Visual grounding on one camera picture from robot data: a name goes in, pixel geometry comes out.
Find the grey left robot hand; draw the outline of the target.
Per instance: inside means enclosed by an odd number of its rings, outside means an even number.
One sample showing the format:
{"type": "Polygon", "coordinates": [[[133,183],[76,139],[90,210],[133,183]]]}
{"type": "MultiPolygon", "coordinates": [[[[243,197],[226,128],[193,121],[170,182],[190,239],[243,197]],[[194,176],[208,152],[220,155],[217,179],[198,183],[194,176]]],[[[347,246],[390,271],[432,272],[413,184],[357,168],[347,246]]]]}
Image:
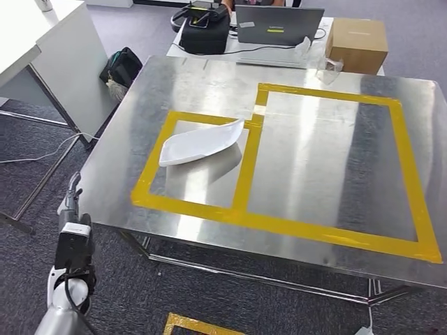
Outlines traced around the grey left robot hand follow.
{"type": "Polygon", "coordinates": [[[82,189],[77,190],[77,185],[82,179],[80,172],[75,172],[69,181],[68,189],[63,201],[58,209],[58,230],[62,231],[66,223],[79,222],[79,197],[82,189]]]}

